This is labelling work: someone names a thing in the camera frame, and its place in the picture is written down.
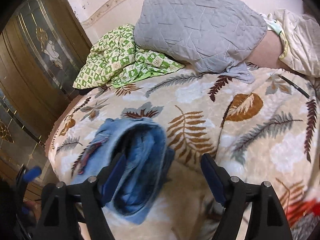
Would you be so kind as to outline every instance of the beige blanket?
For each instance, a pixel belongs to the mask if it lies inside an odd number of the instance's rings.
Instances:
[[[249,69],[256,78],[250,85],[226,76],[195,74],[186,67],[119,89],[92,90],[70,111],[52,139],[49,160],[55,173],[71,182],[74,161],[106,118],[148,116],[167,131],[175,161],[141,225],[105,210],[116,239],[212,237],[221,210],[217,205],[212,208],[213,196],[201,175],[199,159],[204,153],[245,182],[269,180],[293,226],[318,201],[314,192],[319,184],[319,105],[311,84],[300,76],[254,65]],[[249,213],[250,208],[238,239],[244,239]]]

